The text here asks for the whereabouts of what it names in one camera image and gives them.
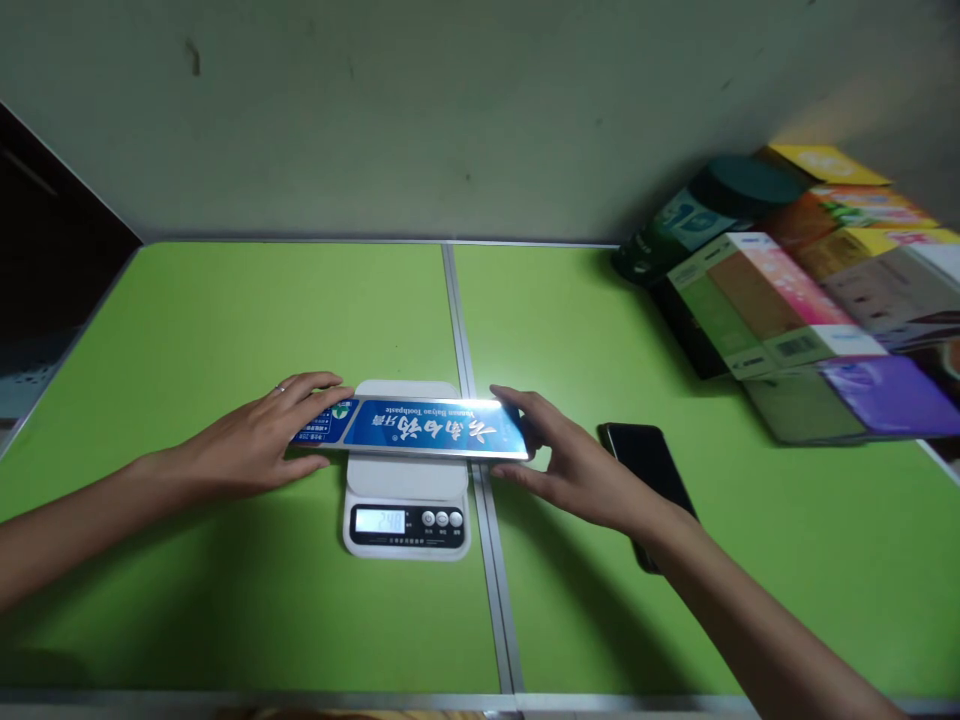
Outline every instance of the digital kitchen scale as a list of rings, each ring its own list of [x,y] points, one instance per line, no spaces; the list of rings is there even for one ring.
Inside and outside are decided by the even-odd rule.
[[[357,395],[458,398],[450,383],[366,380]],[[357,557],[460,560],[470,549],[467,462],[351,452],[343,542]]]

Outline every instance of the white wall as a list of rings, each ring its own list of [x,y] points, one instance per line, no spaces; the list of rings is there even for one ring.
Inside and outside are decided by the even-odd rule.
[[[0,99],[153,237],[619,238],[771,138],[838,143],[960,224],[957,8],[4,0]]]

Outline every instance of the black phone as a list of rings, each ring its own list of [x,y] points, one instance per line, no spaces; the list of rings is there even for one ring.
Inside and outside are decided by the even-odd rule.
[[[694,518],[697,517],[660,428],[653,425],[605,423],[599,429],[600,441],[630,472],[643,478],[647,485],[667,500],[679,505]],[[636,542],[633,543],[633,551],[640,567],[649,573],[662,575],[647,551]]]

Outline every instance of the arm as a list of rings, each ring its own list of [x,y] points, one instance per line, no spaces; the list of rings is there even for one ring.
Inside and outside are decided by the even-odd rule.
[[[651,554],[764,718],[905,718],[886,697],[737,565],[687,512],[617,462],[536,393],[491,386],[524,412],[533,448],[552,448],[547,472],[497,465],[562,510],[628,535]]]
[[[353,395],[331,373],[288,378],[182,445],[0,525],[0,613],[84,561],[165,517],[211,500],[266,492],[327,467],[283,459],[287,444]],[[318,388],[330,388],[314,392]]]

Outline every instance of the hand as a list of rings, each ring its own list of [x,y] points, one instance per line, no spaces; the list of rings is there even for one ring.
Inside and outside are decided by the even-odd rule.
[[[282,487],[330,465],[323,455],[284,460],[283,454],[307,423],[353,396],[353,388],[334,387],[342,382],[329,372],[294,375],[199,435],[138,463],[147,474],[181,484],[196,500],[256,495]]]
[[[621,465],[582,427],[535,392],[491,385],[503,402],[523,411],[521,418],[532,451],[553,450],[545,473],[519,464],[493,468],[496,477],[522,485],[561,510],[596,525],[643,541],[676,505],[664,500]]]

